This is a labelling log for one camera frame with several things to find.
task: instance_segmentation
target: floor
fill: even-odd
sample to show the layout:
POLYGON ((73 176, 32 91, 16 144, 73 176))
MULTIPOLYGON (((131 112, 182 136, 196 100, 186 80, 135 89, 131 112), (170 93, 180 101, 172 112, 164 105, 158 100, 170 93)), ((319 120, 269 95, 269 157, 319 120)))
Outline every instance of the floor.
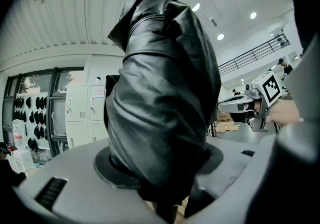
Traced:
POLYGON ((273 123, 266 124, 265 128, 268 130, 268 132, 252 132, 250 126, 246 123, 236 122, 235 124, 240 125, 238 131, 226 131, 225 133, 218 133, 217 135, 221 139, 259 144, 260 140, 264 136, 276 133, 275 126, 273 123))

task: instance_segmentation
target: ceiling light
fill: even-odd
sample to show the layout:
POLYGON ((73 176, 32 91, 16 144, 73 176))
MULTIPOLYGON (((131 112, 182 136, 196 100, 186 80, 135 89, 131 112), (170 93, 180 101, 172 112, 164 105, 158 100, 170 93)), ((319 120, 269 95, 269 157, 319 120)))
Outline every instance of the ceiling light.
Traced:
POLYGON ((218 37, 217 37, 217 39, 218 39, 218 41, 221 41, 224 37, 225 37, 224 34, 219 34, 218 37))
POLYGON ((195 7, 192 9, 192 11, 196 12, 200 8, 200 3, 195 5, 195 7))
POLYGON ((251 18, 251 19, 255 19, 256 16, 257 16, 256 12, 253 12, 253 13, 251 13, 250 18, 251 18))

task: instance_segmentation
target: human hand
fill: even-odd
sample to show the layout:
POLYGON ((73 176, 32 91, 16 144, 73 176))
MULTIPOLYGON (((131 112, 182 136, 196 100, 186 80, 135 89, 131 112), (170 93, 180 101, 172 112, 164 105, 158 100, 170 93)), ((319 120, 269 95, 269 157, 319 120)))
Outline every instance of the human hand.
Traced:
MULTIPOLYGON (((254 103, 254 107, 255 111, 259 113, 261 102, 256 101, 254 103)), ((265 120, 266 123, 275 122, 285 125, 288 123, 299 122, 300 116, 296 104, 293 100, 279 99, 270 107, 269 113, 266 116, 265 120)))

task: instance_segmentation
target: balcony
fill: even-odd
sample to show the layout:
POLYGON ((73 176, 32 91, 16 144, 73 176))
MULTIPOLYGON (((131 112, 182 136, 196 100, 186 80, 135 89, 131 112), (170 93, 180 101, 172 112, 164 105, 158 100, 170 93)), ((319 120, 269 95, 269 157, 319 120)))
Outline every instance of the balcony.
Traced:
POLYGON ((290 45, 289 40, 284 34, 273 38, 250 51, 243 53, 242 55, 222 64, 219 66, 220 75, 224 75, 235 71, 243 66, 246 66, 254 61, 257 61, 275 51, 282 49, 290 45))

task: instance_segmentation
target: white cabinet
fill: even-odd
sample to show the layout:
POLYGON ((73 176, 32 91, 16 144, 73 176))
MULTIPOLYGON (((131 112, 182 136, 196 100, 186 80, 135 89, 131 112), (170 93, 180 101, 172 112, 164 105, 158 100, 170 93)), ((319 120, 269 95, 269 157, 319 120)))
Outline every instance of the white cabinet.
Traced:
POLYGON ((91 123, 89 126, 90 142, 109 138, 105 123, 91 123))
POLYGON ((68 86, 66 96, 67 122, 87 121, 88 85, 68 86))
POLYGON ((104 103, 105 103, 105 87, 93 85, 90 87, 90 121, 103 121, 104 119, 104 103))
POLYGON ((67 126, 69 148, 90 143, 87 124, 71 124, 67 126))

